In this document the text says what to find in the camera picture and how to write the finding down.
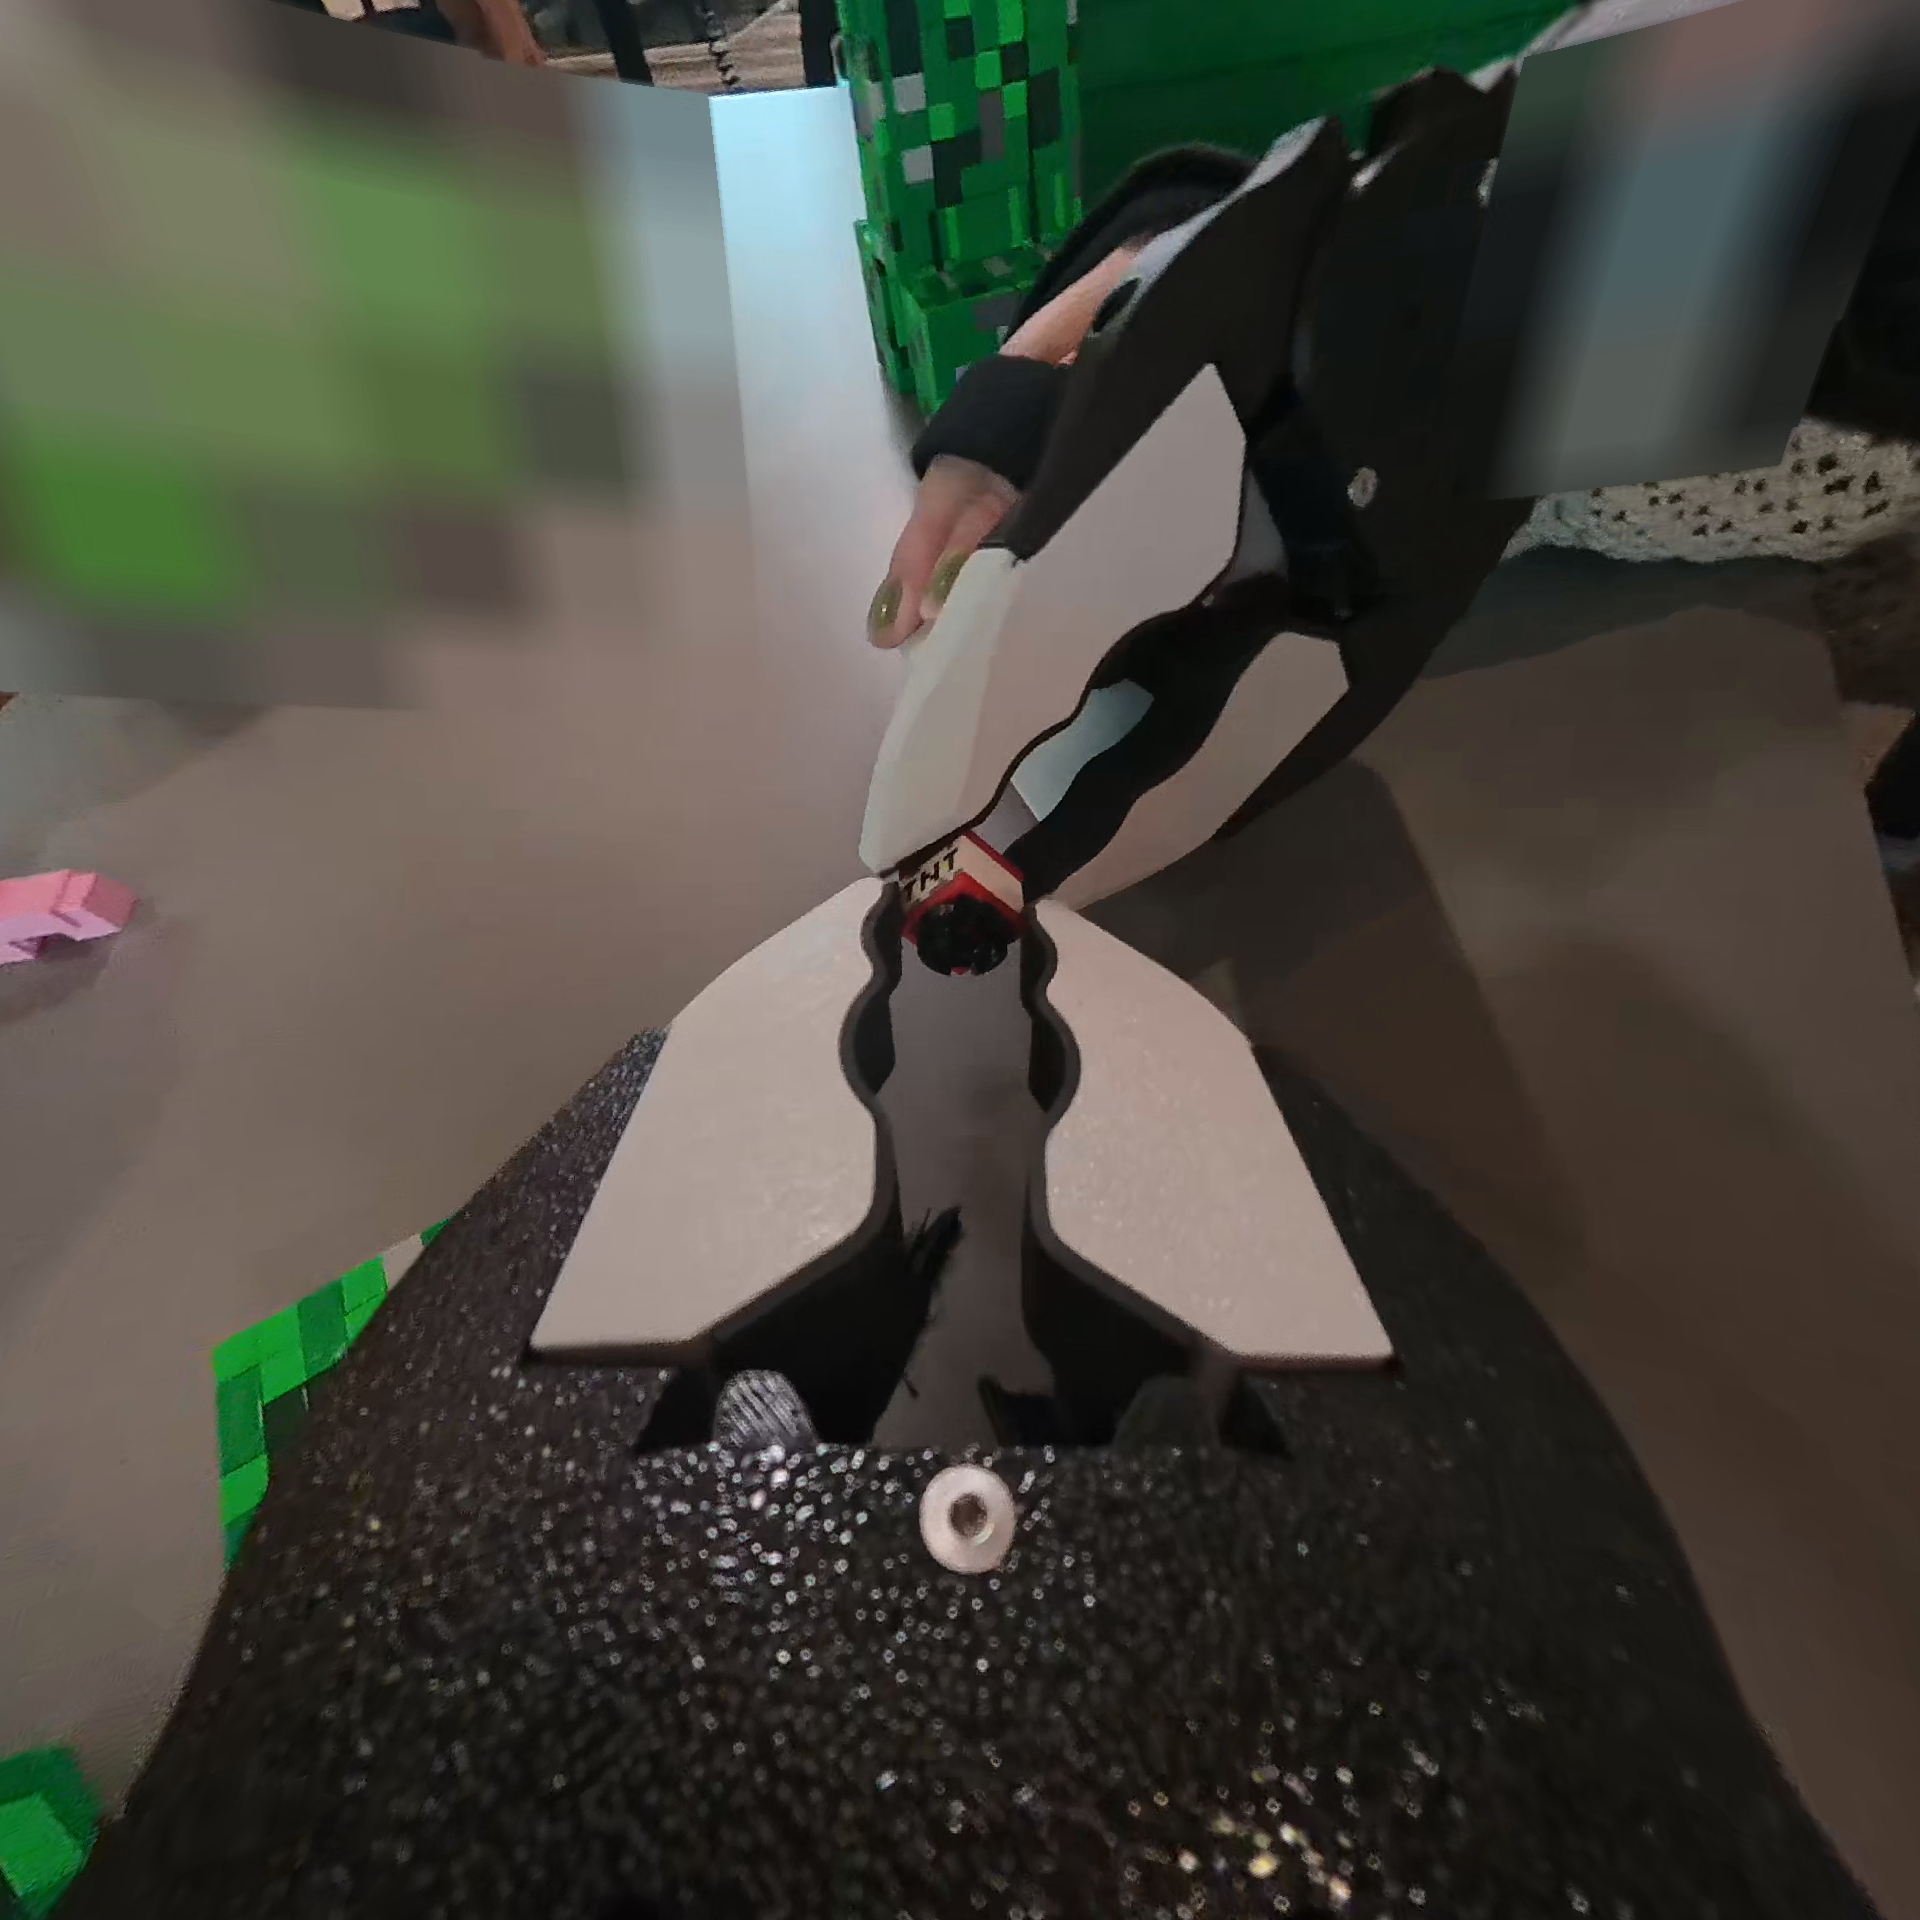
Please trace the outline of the green storage bin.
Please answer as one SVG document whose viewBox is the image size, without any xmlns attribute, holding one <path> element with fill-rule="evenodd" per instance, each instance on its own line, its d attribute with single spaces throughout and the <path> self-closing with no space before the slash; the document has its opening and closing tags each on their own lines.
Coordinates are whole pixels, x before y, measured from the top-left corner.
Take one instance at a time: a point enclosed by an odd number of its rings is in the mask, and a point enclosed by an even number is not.
<svg viewBox="0 0 1920 1920">
<path fill-rule="evenodd" d="M 1569 3 L 1085 3 L 1073 72 L 1085 193 L 1185 144 L 1258 156 L 1333 115 L 1364 137 L 1373 96 L 1431 67 L 1519 52 Z"/>
</svg>

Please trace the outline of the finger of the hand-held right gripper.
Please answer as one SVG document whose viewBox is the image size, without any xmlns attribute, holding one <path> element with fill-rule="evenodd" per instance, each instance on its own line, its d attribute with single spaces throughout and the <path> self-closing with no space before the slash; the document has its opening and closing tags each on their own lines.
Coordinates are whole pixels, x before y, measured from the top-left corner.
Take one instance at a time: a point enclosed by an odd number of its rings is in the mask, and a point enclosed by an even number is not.
<svg viewBox="0 0 1920 1920">
<path fill-rule="evenodd" d="M 1204 845 L 1344 700 L 1333 640 L 1284 631 L 1224 669 L 1092 689 L 1030 752 L 1030 893 L 1087 908 Z"/>
<path fill-rule="evenodd" d="M 856 858 L 896 874 L 984 818 L 1033 743 L 1080 709 L 1105 657 L 1230 565 L 1242 434 L 1200 369 L 1039 551 L 981 546 L 905 645 Z"/>
</svg>

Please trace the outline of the pink lego pig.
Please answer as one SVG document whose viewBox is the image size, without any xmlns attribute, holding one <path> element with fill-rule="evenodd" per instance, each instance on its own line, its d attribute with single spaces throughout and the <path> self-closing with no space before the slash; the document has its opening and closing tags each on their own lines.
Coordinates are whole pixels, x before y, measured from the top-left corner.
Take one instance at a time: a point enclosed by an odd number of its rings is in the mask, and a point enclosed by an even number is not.
<svg viewBox="0 0 1920 1920">
<path fill-rule="evenodd" d="M 46 871 L 2 881 L 2 965 L 23 965 L 48 943 L 111 938 L 136 913 L 136 896 L 95 871 Z"/>
</svg>

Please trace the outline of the person's right hand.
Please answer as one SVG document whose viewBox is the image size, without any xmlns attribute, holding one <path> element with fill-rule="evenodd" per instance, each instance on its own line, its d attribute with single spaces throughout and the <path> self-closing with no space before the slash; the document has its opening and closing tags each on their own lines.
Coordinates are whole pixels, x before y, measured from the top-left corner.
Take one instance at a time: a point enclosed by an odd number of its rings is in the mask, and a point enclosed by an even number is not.
<svg viewBox="0 0 1920 1920">
<path fill-rule="evenodd" d="M 1070 369 L 1096 309 L 1128 280 L 1142 240 L 1105 253 L 1087 274 L 1063 289 L 998 349 L 1009 365 Z M 966 457 L 936 457 L 913 495 L 911 513 L 873 594 L 866 636 L 877 650 L 911 640 L 943 607 L 964 560 L 981 549 L 1017 506 L 1020 489 L 993 469 Z"/>
</svg>

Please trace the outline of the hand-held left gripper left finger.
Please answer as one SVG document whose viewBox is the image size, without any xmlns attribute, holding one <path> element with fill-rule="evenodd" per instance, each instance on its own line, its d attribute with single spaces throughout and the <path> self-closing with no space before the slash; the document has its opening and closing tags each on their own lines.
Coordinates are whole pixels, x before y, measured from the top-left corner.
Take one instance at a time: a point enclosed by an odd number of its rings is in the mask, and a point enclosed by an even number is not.
<svg viewBox="0 0 1920 1920">
<path fill-rule="evenodd" d="M 840 1042 L 876 981 L 863 938 L 880 906 L 880 882 L 853 882 L 664 1029 L 534 1322 L 534 1355 L 701 1357 L 869 1220 L 877 1124 Z"/>
</svg>

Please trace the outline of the green lego creeper body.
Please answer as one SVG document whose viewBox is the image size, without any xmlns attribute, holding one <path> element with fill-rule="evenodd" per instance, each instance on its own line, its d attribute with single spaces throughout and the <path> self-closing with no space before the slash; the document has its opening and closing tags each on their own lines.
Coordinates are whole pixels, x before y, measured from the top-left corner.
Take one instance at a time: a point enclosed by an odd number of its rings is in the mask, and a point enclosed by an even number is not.
<svg viewBox="0 0 1920 1920">
<path fill-rule="evenodd" d="M 1073 3 L 840 3 L 855 251 L 886 383 L 920 417 L 1001 348 L 1080 217 Z"/>
</svg>

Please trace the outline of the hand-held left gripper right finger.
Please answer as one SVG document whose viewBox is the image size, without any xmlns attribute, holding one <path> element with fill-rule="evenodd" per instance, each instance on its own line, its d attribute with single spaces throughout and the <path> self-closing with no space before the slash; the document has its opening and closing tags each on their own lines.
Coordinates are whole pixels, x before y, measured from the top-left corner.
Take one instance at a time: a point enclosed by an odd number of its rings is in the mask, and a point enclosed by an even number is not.
<svg viewBox="0 0 1920 1920">
<path fill-rule="evenodd" d="M 1060 1248 L 1201 1354 L 1376 1370 L 1393 1348 L 1256 1057 L 1212 1000 L 1066 906 L 1033 930 L 1070 1042 L 1039 1201 Z"/>
</svg>

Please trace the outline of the green lego creeper head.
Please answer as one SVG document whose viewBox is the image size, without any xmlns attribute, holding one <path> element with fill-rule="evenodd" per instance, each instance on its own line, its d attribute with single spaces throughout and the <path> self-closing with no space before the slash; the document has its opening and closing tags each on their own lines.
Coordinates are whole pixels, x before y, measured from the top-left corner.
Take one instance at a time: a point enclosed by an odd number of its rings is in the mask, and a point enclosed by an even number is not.
<svg viewBox="0 0 1920 1920">
<path fill-rule="evenodd" d="M 447 1216 L 239 1328 L 209 1355 L 218 1531 L 229 1568 L 296 1441 L 321 1379 L 389 1295 L 447 1227 Z M 2 1915 L 48 1915 L 89 1861 L 105 1807 L 68 1745 L 20 1747 L 2 1760 Z"/>
</svg>

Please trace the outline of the red lego block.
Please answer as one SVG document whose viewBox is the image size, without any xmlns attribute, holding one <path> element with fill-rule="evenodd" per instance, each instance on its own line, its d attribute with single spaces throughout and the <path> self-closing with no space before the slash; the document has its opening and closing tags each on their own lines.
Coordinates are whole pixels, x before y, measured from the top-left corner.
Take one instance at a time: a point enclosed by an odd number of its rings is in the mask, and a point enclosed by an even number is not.
<svg viewBox="0 0 1920 1920">
<path fill-rule="evenodd" d="M 1023 938 L 1020 871 L 975 832 L 959 832 L 897 874 L 902 943 L 938 977 L 984 977 Z"/>
</svg>

